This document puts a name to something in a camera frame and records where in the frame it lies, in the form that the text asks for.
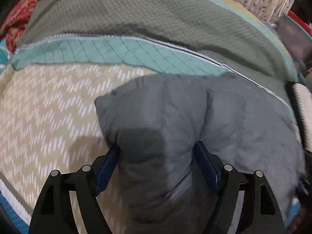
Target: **gray garment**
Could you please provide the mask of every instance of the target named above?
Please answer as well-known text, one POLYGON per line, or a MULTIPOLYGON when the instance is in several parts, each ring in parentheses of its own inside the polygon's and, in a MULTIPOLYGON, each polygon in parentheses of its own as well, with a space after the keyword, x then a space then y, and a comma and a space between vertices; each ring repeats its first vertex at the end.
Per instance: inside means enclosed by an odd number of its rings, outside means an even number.
POLYGON ((283 82, 296 77, 256 27, 208 0, 41 0, 18 46, 57 33, 147 37, 219 54, 231 67, 247 67, 283 82))
MULTIPOLYGON (((107 144, 121 148, 126 233, 202 232, 216 197, 192 161, 198 140, 239 171, 263 170, 285 217, 305 169, 303 150, 289 109, 249 80, 234 73, 146 76, 95 105, 107 144)), ((230 233, 239 215, 236 210, 230 233)))

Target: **bed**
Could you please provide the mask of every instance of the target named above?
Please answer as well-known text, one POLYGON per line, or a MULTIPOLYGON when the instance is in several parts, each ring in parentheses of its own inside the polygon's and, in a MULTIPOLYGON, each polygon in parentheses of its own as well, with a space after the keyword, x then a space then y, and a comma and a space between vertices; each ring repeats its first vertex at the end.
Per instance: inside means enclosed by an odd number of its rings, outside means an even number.
MULTIPOLYGON (((35 0, 32 6, 27 25, 6 46, 15 53, 0 77, 0 202, 20 233, 28 233, 52 170, 76 171, 106 153, 93 101, 131 79, 232 72, 278 99, 296 127, 285 90, 298 81, 293 60, 233 0, 35 0)), ((114 234, 127 226, 117 177, 118 170, 98 197, 114 234)), ((71 203, 78 231, 86 233, 75 194, 71 203)))

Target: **folded gray clothing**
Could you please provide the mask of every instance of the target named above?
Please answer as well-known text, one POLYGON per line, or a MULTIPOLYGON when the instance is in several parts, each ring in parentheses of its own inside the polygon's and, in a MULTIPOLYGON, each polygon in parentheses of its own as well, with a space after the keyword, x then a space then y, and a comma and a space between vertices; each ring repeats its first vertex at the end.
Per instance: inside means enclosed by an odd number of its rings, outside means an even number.
MULTIPOLYGON (((192 160, 202 140, 238 171, 262 170, 285 217, 304 172, 289 108, 249 80, 152 75, 95 100, 103 136, 121 148, 120 188, 129 211, 126 233, 199 234, 216 196, 192 160)), ((235 233, 238 199, 229 233, 235 233)))

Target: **gray cloth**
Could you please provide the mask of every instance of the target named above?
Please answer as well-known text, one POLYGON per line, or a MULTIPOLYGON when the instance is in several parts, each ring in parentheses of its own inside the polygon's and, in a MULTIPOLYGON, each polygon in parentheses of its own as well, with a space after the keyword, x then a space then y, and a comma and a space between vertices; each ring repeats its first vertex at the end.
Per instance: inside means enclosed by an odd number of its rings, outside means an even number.
POLYGON ((282 82, 296 77, 256 27, 208 0, 41 0, 18 46, 57 33, 148 37, 217 54, 231 67, 247 67, 282 82))
MULTIPOLYGON (((237 170, 263 170, 285 213, 304 172, 289 109, 254 83, 221 77, 153 75, 95 100, 103 136, 121 148, 126 233, 199 234, 214 207, 191 150, 202 140, 237 170)), ((242 197, 239 197, 239 209, 242 197)), ((236 210, 230 233, 235 233, 236 210)))

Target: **silver screw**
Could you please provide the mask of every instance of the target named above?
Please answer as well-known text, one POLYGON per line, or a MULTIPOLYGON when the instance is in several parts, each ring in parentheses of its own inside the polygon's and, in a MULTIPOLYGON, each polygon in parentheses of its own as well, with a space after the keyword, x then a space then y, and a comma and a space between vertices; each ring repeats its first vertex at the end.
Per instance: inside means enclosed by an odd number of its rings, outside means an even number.
POLYGON ((58 174, 58 170, 53 170, 51 172, 51 176, 55 177, 58 174))
POLYGON ((231 166, 230 164, 226 164, 224 166, 224 169, 227 170, 228 172, 230 172, 231 170, 233 170, 233 166, 231 166))
POLYGON ((256 174, 259 178, 263 177, 263 172, 262 172, 262 171, 256 171, 255 174, 256 174))
POLYGON ((84 172, 88 172, 88 171, 91 170, 91 166, 90 166, 90 165, 85 165, 84 167, 82 167, 82 170, 83 170, 84 172))

